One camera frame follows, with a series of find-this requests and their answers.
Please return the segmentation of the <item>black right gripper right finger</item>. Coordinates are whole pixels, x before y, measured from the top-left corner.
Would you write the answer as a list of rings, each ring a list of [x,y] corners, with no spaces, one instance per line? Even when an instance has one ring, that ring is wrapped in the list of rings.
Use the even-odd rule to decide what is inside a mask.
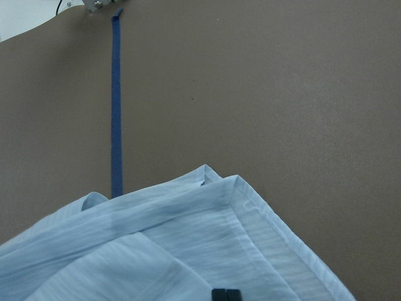
[[[227,289],[227,301],[242,301],[242,293],[238,289]]]

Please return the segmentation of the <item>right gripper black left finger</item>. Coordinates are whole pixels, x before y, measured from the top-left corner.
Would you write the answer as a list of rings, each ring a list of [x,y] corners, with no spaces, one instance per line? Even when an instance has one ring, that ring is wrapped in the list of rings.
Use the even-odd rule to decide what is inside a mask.
[[[227,301],[227,290],[225,288],[213,288],[211,297],[212,301]]]

